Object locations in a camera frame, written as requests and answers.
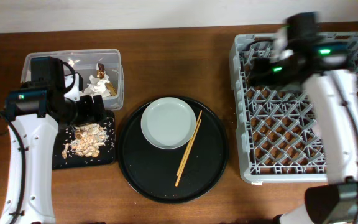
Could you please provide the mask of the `white tissue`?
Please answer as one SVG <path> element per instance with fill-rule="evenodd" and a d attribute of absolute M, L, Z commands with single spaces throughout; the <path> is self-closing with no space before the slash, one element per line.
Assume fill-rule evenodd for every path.
<path fill-rule="evenodd" d="M 89 76 L 90 83 L 88 86 L 80 93 L 80 96 L 96 96 L 101 95 L 103 98 L 111 96 L 111 91 L 108 90 L 106 84 L 110 84 L 109 77 L 107 75 L 104 78 L 95 78 L 93 75 Z"/>

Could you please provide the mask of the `grey round plate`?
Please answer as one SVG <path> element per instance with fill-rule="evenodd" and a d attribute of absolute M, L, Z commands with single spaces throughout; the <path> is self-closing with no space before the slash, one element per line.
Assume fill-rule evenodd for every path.
<path fill-rule="evenodd" d="M 196 129 L 196 115 L 184 100 L 159 98 L 142 113 L 141 131 L 151 145 L 164 150 L 184 146 Z"/>

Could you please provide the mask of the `wooden chopstick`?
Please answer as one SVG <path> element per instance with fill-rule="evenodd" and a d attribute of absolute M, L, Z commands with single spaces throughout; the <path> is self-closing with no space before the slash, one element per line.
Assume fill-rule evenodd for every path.
<path fill-rule="evenodd" d="M 199 123 L 199 125 L 198 125 L 198 127 L 197 127 L 196 135 L 197 135 L 198 130 L 199 130 L 199 128 L 200 128 L 200 124 L 201 124 L 201 120 L 200 120 L 200 123 Z M 195 135 L 195 137 L 193 138 L 193 140 L 192 140 L 192 142 L 191 142 L 191 144 L 190 144 L 190 150 L 187 152 L 187 155 L 186 155 L 186 157 L 185 157 L 185 163 L 184 163 L 184 165 L 183 165 L 183 168 L 182 168 L 182 170 L 180 171 L 180 174 L 179 174 L 179 176 L 178 176 L 177 179 L 176 179 L 176 182 L 175 182 L 175 186 L 176 186 L 176 187 L 178 187 L 178 185 L 179 185 L 179 183 L 180 183 L 180 179 L 181 179 L 183 170 L 184 170 L 184 168 L 185 168 L 186 162 L 187 162 L 187 160 L 188 160 L 188 157 L 189 157 L 189 155 L 190 155 L 191 149 L 192 149 L 192 147 L 193 147 L 193 143 L 194 143 L 194 141 L 195 141 L 196 135 Z"/>
<path fill-rule="evenodd" d="M 199 123 L 200 123 L 202 112 L 203 112 L 203 111 L 201 110 L 200 113 L 199 113 L 199 115 L 198 115 L 198 118 L 197 118 L 197 120 L 196 120 L 196 130 L 197 130 L 197 127 L 198 127 L 198 125 L 199 125 Z M 187 146 L 186 146 L 186 149 L 185 149 L 185 152 L 184 152 L 184 154 L 183 154 L 182 160 L 181 160 L 181 162 L 180 162 L 179 168 L 178 168 L 178 170 L 177 170 L 177 174 L 176 174 L 177 177 L 179 176 L 180 171 L 181 171 L 182 168 L 183 168 L 183 165 L 184 165 L 184 163 L 185 163 L 185 157 L 186 157 L 186 155 L 187 155 L 187 152 L 190 150 L 190 144 L 191 144 L 193 138 L 194 138 L 195 135 L 196 135 L 196 130 L 194 131 L 192 137 L 191 137 L 190 140 L 188 141 L 188 144 L 187 144 Z"/>

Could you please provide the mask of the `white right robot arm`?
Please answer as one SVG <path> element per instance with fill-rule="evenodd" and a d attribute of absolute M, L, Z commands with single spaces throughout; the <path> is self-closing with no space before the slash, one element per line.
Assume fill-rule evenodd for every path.
<path fill-rule="evenodd" d="M 247 82 L 280 89 L 299 84 L 313 104 L 327 163 L 328 184 L 305 192 L 297 209 L 275 223 L 358 222 L 358 96 L 347 45 L 326 42 L 316 14 L 288 17 L 269 59 L 254 62 Z"/>

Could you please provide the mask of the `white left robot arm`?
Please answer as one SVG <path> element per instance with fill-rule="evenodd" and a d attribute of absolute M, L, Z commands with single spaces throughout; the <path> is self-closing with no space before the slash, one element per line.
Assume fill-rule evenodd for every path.
<path fill-rule="evenodd" d="M 8 94 L 0 112 L 11 144 L 0 223 L 55 223 L 51 186 L 58 128 L 106 118 L 102 97 L 80 96 L 82 86 L 82 77 L 68 63 L 37 57 L 30 61 L 30 80 Z"/>

